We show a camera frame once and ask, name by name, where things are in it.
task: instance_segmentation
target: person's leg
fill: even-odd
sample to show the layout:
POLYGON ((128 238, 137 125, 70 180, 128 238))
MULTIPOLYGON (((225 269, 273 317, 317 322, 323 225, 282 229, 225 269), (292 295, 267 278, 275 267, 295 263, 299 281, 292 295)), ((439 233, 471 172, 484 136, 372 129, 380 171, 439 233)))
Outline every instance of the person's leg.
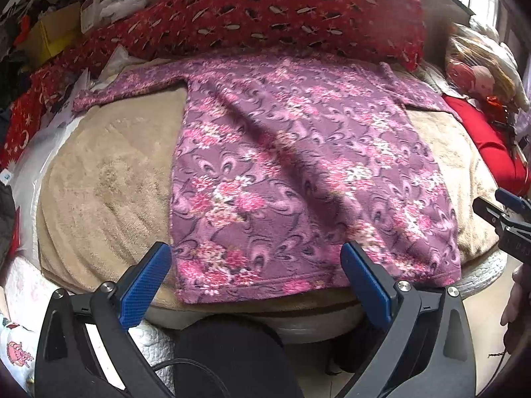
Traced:
POLYGON ((174 365, 177 397, 303 398, 278 336, 250 320, 196 322, 180 333, 175 358, 188 361, 174 365))

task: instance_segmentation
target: black cable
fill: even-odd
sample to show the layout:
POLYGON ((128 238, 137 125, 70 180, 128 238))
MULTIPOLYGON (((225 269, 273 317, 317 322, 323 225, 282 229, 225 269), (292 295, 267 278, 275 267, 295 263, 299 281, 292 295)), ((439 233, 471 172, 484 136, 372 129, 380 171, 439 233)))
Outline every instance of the black cable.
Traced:
POLYGON ((200 362, 194 361, 192 359, 176 358, 176 359, 168 359, 166 361, 160 362, 158 364, 153 365, 151 368, 153 369, 153 371, 157 372, 158 370, 169 367, 170 365, 177 365, 177 364, 193 365, 194 367, 200 368, 214 380, 214 383, 216 383, 217 387, 220 389, 221 394, 223 395, 223 398, 230 398, 230 393, 227 387, 225 386, 225 383, 223 383, 223 381, 219 378, 219 376, 214 371, 212 371, 209 367, 207 367, 206 365, 203 365, 200 362))
POLYGON ((507 349, 505 349, 503 351, 503 353, 501 354, 500 363, 498 364, 498 366, 496 368, 496 371, 492 375, 491 379, 487 382, 487 384, 483 387, 483 389, 481 389, 481 392, 478 394, 478 396, 480 396, 483 392, 485 392, 485 389, 487 389, 490 386, 490 384, 492 383, 492 380, 494 380, 494 378, 496 377, 496 375, 500 371, 501 364, 503 363, 503 360, 504 360, 506 354, 507 354, 507 349))

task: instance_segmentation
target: metal bolt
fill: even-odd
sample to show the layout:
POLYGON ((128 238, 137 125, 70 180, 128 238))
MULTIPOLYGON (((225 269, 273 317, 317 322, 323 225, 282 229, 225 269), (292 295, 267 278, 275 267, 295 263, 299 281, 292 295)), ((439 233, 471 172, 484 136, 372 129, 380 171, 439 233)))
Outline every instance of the metal bolt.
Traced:
POLYGON ((51 295, 54 297, 54 299, 61 299, 63 296, 65 296, 65 290, 57 289, 51 295))
POLYGON ((112 281, 106 281, 100 286, 100 289, 106 294, 112 292, 114 290, 114 283, 112 281))
POLYGON ((457 287, 450 286, 448 287, 448 295, 456 298, 459 296, 459 290, 457 290, 457 287))
POLYGON ((399 281, 397 287, 403 292, 409 292, 411 290, 411 284, 409 284, 407 281, 399 281))

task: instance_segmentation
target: moon print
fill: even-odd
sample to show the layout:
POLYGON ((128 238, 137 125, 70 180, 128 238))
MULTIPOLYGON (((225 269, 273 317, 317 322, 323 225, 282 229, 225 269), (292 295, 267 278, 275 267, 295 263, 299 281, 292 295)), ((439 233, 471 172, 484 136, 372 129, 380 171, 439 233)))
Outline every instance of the moon print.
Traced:
POLYGON ((26 145, 28 144, 28 141, 30 140, 30 134, 28 133, 27 130, 24 130, 22 132, 22 134, 26 133, 26 139, 24 139, 24 142, 22 143, 22 145, 20 146, 20 149, 23 150, 24 148, 26 148, 26 145))

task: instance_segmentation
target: white floor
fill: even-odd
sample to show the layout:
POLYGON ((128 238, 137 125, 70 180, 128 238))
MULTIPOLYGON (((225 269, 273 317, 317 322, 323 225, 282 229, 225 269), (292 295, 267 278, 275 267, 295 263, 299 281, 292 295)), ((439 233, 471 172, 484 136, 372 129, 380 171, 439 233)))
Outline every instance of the white floor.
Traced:
MULTIPOLYGON (((490 380, 500 362, 500 357, 489 355, 504 350, 503 335, 506 327, 500 326, 500 318, 512 287, 512 271, 518 265, 517 260, 509 257, 507 268, 496 283, 465 300, 476 354, 478 392, 490 380)), ((329 345, 325 341, 286 346, 305 398, 333 398, 351 377, 349 373, 338 376, 325 374, 329 345)))

